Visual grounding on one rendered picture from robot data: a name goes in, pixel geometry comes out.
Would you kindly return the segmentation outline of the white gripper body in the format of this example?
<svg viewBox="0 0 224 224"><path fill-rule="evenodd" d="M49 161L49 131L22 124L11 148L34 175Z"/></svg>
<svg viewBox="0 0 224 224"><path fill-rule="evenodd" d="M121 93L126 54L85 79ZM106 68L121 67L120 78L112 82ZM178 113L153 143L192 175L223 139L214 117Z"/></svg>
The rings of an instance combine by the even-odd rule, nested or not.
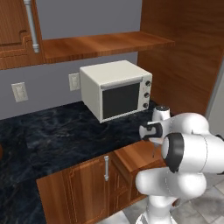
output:
<svg viewBox="0 0 224 224"><path fill-rule="evenodd" d="M162 144L164 139L163 138L156 138L156 137L151 137L149 138L150 142L154 143L154 144Z"/></svg>

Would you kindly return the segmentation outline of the open wooden drawer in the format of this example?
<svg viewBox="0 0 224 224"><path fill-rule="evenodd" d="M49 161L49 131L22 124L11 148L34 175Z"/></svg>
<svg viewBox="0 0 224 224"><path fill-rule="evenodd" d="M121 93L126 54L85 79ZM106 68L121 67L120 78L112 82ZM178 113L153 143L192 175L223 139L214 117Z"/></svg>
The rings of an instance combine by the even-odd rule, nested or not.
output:
<svg viewBox="0 0 224 224"><path fill-rule="evenodd" d="M153 143L140 141L115 150L115 155L128 172L165 167L161 147L156 147L154 157L152 157L153 148Z"/></svg>

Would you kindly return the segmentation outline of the tall wooden cabinet panel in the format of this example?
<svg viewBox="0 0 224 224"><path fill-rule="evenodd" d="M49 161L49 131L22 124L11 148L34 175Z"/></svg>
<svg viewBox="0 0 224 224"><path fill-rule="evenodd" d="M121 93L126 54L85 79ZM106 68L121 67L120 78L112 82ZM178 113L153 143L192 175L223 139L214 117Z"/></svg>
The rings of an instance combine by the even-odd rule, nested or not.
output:
<svg viewBox="0 0 224 224"><path fill-rule="evenodd" d="M224 57L224 0L143 0L141 30L175 42L138 54L151 99L204 115Z"/></svg>

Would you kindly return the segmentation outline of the wooden upper cabinet door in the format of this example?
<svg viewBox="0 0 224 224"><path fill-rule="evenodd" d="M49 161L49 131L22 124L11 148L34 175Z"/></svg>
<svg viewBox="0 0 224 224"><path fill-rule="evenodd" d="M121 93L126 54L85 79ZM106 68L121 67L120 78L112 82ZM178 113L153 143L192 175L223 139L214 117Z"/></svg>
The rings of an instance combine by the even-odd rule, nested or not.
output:
<svg viewBox="0 0 224 224"><path fill-rule="evenodd" d="M39 53L32 47L32 35L24 0L0 0L0 70L46 63L36 0L31 0Z"/></svg>

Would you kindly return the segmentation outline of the grey fridge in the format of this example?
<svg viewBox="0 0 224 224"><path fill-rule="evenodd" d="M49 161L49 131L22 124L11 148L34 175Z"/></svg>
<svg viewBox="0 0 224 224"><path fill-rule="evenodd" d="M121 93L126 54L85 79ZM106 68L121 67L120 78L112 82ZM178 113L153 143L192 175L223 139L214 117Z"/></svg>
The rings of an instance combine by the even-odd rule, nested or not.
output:
<svg viewBox="0 0 224 224"><path fill-rule="evenodd" d="M207 106L206 119L209 122L210 131L224 138L224 59Z"/></svg>

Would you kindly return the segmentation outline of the white toaster oven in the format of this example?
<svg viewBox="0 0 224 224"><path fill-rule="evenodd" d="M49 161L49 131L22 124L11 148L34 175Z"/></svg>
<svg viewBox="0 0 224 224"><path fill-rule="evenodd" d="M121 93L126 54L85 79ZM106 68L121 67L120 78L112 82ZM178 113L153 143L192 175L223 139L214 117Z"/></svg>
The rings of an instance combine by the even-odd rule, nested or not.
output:
<svg viewBox="0 0 224 224"><path fill-rule="evenodd" d="M81 99L100 123L146 110L152 74L127 60L80 68Z"/></svg>

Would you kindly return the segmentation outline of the white wall outlet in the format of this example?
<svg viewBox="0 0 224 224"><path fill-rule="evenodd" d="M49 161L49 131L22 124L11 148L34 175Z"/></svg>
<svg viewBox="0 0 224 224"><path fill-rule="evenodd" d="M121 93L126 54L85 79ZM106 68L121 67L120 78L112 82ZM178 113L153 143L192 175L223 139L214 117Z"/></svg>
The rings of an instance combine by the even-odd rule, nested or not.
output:
<svg viewBox="0 0 224 224"><path fill-rule="evenodd" d="M71 73L68 75L68 78L69 78L69 87L71 91L79 90L81 88L79 73Z"/></svg>
<svg viewBox="0 0 224 224"><path fill-rule="evenodd" d="M28 100L25 84L23 82L12 84L11 87L16 102L23 102Z"/></svg>

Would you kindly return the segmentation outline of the wooden wall shelf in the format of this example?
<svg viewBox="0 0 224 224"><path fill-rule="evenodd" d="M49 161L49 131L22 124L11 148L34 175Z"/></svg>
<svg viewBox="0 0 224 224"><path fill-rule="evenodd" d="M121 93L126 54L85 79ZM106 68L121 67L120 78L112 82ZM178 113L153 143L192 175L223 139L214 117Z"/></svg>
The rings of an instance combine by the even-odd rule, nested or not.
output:
<svg viewBox="0 0 224 224"><path fill-rule="evenodd" d="M174 45L173 40L142 31L45 39L43 41L47 64L147 51L157 47Z"/></svg>

